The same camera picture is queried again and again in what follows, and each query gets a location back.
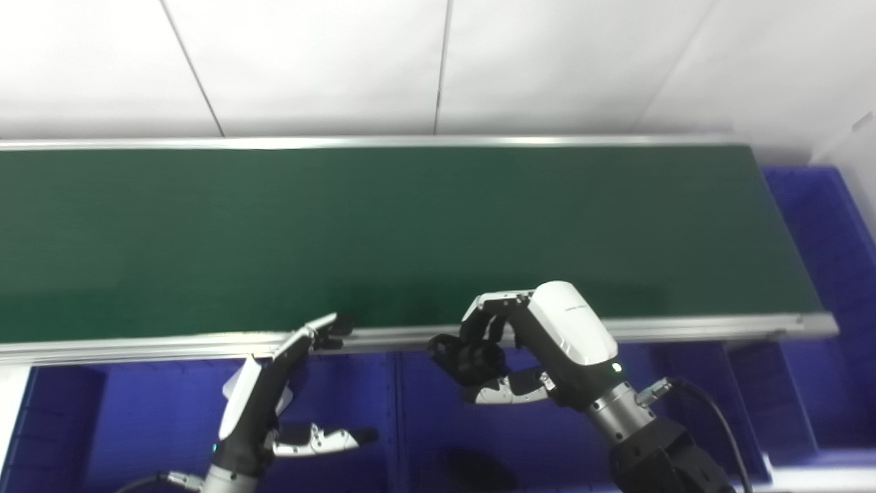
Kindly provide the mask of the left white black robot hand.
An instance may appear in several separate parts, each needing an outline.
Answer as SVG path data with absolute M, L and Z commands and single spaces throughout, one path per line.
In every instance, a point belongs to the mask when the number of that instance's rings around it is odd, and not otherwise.
M 337 350 L 350 335 L 349 316 L 328 313 L 304 323 L 259 361 L 249 355 L 228 382 L 229 395 L 211 459 L 232 475 L 260 477 L 275 458 L 331 455 L 378 439 L 373 427 L 323 429 L 310 423 L 284 431 L 279 416 L 291 402 L 288 381 L 315 349 Z

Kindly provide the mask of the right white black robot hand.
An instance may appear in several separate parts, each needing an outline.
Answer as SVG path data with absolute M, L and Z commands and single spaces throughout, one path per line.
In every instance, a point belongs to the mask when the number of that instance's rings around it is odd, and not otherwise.
M 616 369 L 617 341 L 571 283 L 548 281 L 532 290 L 479 294 L 463 316 L 460 335 L 470 341 L 488 323 L 510 325 L 538 364 L 503 369 L 497 377 L 465 385 L 468 403 L 522 405 L 552 399 L 593 417 L 610 391 L 625 383 L 623 369 Z

